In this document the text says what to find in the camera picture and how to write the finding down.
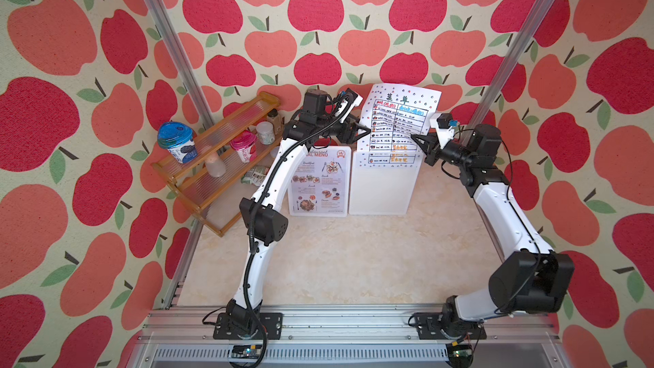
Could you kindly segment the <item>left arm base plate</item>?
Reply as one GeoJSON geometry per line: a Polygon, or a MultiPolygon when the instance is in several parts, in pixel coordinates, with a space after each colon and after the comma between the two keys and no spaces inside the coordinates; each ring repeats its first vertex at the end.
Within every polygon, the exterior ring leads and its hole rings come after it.
{"type": "Polygon", "coordinates": [[[284,318],[282,313],[260,313],[258,318],[264,330],[250,313],[236,317],[229,313],[220,313],[213,338],[216,340],[262,340],[264,334],[267,334],[267,338],[270,340],[281,338],[284,318]]]}

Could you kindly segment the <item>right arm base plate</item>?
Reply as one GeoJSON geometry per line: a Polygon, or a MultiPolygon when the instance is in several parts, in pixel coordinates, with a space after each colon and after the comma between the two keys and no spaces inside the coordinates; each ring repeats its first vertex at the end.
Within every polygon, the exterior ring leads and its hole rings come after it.
{"type": "Polygon", "coordinates": [[[487,339],[484,326],[480,322],[460,320],[445,313],[414,313],[407,320],[421,340],[448,340],[460,342],[487,339]]]}

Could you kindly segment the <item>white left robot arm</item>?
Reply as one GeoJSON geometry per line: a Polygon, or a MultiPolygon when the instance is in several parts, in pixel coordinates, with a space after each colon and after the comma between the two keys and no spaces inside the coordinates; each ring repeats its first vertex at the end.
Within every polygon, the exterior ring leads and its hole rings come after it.
{"type": "Polygon", "coordinates": [[[293,175],[304,158],[322,138],[335,137],[353,144],[371,130],[359,124],[352,111],[363,102],[362,95],[344,90],[331,97],[323,90],[309,90],[302,108],[284,126],[279,151],[262,185],[239,204],[247,228],[248,257],[240,288],[226,307],[228,321],[252,334],[260,329],[260,307],[270,255],[289,225],[281,205],[293,175]]]}

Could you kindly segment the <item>white dotted menu sheet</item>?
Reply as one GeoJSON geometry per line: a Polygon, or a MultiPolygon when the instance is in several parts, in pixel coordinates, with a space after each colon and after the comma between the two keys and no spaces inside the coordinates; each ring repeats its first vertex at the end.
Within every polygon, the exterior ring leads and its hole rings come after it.
{"type": "Polygon", "coordinates": [[[368,168],[411,168],[423,157],[411,139],[425,135],[437,111],[441,92],[397,83],[373,85],[359,123],[371,134],[357,141],[357,165],[368,168]]]}

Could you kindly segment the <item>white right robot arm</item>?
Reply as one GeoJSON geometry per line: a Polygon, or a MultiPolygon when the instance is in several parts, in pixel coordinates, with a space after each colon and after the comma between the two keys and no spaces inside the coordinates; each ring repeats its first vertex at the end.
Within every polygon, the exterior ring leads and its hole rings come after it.
{"type": "Polygon", "coordinates": [[[430,328],[456,340],[482,323],[514,313],[555,313],[560,310],[575,270],[573,260],[555,251],[527,219],[514,197],[512,182],[497,168],[497,152],[505,143],[501,131],[479,124],[467,144],[452,128],[412,141],[428,165],[437,162],[458,168],[458,180],[475,203],[503,262],[487,287],[451,296],[430,328]]]}

